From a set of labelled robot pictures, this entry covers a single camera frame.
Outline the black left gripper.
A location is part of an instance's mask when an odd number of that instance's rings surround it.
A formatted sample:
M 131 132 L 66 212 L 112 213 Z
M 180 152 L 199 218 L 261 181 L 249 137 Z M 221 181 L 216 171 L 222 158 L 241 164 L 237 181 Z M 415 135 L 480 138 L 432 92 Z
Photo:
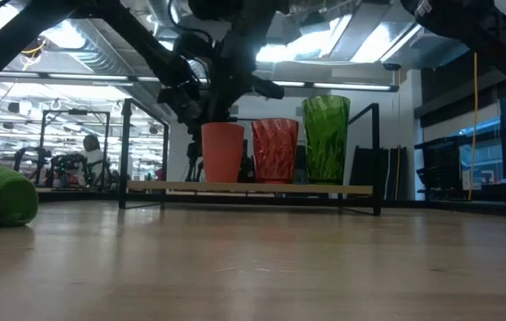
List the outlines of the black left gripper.
M 202 123 L 222 122 L 233 103 L 249 90 L 251 73 L 255 68 L 253 49 L 258 33 L 253 24 L 232 24 L 221 43 L 213 46 L 212 37 L 201 29 L 194 34 L 204 36 L 203 56 L 209 60 L 209 92 L 205 98 Z M 269 99 L 282 99 L 285 89 L 275 82 L 252 76 L 252 89 Z

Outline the red faceted plastic tumbler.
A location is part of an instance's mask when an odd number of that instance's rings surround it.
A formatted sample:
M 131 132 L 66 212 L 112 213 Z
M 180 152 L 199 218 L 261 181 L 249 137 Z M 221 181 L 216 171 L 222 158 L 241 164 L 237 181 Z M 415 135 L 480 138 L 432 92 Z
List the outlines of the red faceted plastic tumbler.
M 293 183 L 298 128 L 298 122 L 293 119 L 257 119 L 252 122 L 258 183 Z

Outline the green faceted plastic tumbler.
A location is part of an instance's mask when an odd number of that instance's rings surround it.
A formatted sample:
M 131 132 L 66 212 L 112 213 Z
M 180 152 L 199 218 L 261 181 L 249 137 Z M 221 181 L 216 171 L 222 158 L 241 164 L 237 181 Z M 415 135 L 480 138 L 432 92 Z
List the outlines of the green faceted plastic tumbler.
M 344 182 L 350 100 L 319 95 L 303 101 L 306 166 L 311 184 Z

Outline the salmon plastic cup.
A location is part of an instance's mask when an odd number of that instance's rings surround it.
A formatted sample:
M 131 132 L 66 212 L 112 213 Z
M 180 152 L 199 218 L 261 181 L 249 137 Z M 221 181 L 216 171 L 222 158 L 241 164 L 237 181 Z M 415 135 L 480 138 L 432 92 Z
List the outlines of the salmon plastic cup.
M 245 129 L 235 123 L 202 126 L 203 165 L 207 183 L 236 183 L 243 156 Z

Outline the black leaning panels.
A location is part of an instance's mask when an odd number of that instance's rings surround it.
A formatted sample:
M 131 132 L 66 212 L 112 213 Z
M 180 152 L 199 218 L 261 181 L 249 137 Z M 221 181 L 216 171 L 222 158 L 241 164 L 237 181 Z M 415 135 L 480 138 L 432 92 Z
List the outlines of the black leaning panels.
M 407 148 L 381 148 L 377 167 L 374 161 L 374 151 L 371 148 L 357 145 L 354 149 L 349 185 L 373 185 L 373 176 L 378 174 L 380 192 L 385 200 L 407 200 Z

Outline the person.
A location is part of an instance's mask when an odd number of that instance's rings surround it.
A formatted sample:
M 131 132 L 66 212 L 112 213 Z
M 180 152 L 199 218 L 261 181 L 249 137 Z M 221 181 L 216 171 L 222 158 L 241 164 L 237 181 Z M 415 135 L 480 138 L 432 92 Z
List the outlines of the person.
M 81 154 L 86 161 L 83 165 L 85 183 L 92 185 L 102 175 L 104 170 L 104 152 L 96 135 L 84 137 Z

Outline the black crate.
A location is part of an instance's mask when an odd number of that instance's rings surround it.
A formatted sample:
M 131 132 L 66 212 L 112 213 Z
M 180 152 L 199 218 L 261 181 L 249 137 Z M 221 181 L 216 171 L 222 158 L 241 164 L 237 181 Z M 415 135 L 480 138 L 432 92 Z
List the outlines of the black crate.
M 415 148 L 422 151 L 423 168 L 417 170 L 426 201 L 464 198 L 460 161 L 460 136 L 437 138 Z

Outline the black background robot rig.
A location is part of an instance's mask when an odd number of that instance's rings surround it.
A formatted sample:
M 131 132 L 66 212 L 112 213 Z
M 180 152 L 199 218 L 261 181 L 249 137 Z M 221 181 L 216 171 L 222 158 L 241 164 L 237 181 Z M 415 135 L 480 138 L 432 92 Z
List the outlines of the black background robot rig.
M 66 152 L 55 154 L 47 149 L 46 128 L 55 123 L 61 115 L 88 116 L 96 115 L 105 117 L 102 121 L 104 126 L 103 156 L 99 160 L 90 160 L 81 152 Z M 111 113 L 108 111 L 88 111 L 86 109 L 70 109 L 66 111 L 54 111 L 52 109 L 42 111 L 40 132 L 37 146 L 20 148 L 13 156 L 13 169 L 21 170 L 24 157 L 29 152 L 36 154 L 30 164 L 36 168 L 30 172 L 28 178 L 35 186 L 52 187 L 54 189 L 97 189 L 103 191 L 106 188 L 106 177 L 111 176 L 109 161 L 107 159 L 109 134 L 111 129 Z

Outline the black diagonal rig strut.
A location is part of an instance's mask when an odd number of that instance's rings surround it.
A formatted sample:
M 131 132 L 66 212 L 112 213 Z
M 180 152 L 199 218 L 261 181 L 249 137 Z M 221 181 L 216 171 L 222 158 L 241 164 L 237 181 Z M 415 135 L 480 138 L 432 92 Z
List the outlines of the black diagonal rig strut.
M 0 28 L 0 71 L 40 33 L 69 18 L 83 0 L 30 0 Z

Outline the wooden shelf with black frame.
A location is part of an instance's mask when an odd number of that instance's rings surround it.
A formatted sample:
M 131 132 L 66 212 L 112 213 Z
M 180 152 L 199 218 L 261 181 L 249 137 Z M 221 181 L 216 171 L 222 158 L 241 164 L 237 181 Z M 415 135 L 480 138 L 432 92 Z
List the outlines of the wooden shelf with black frame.
M 311 184 L 267 184 L 267 183 L 203 183 L 199 182 L 168 182 L 168 181 L 126 181 L 120 185 L 120 196 L 125 196 L 127 188 L 146 190 L 183 190 L 183 191 L 214 191 L 214 192 L 261 192 L 261 193 L 340 193 L 367 195 L 376 201 L 381 201 L 377 175 L 374 175 L 373 185 L 322 185 Z

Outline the black table rig frame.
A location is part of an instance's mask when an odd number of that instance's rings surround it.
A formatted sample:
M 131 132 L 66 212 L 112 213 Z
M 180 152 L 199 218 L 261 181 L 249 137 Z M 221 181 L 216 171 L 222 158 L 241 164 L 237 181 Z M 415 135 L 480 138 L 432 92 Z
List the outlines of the black table rig frame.
M 166 193 L 127 193 L 121 197 L 118 193 L 79 192 L 79 191 L 39 191 L 38 199 L 41 202 L 70 202 L 70 201 L 115 201 L 122 209 L 128 202 L 151 203 L 194 203 L 194 204 L 223 204 L 223 205 L 261 205 L 283 207 L 326 207 L 345 208 L 356 210 L 369 208 L 369 214 L 378 216 L 383 209 L 422 209 L 422 210 L 449 210 L 456 212 L 472 212 L 506 217 L 506 203 L 490 202 L 440 202 L 440 201 L 376 201 L 371 197 L 358 197 L 348 199 L 326 199 L 307 197 L 274 197 L 235 193 L 222 194 L 166 194 Z

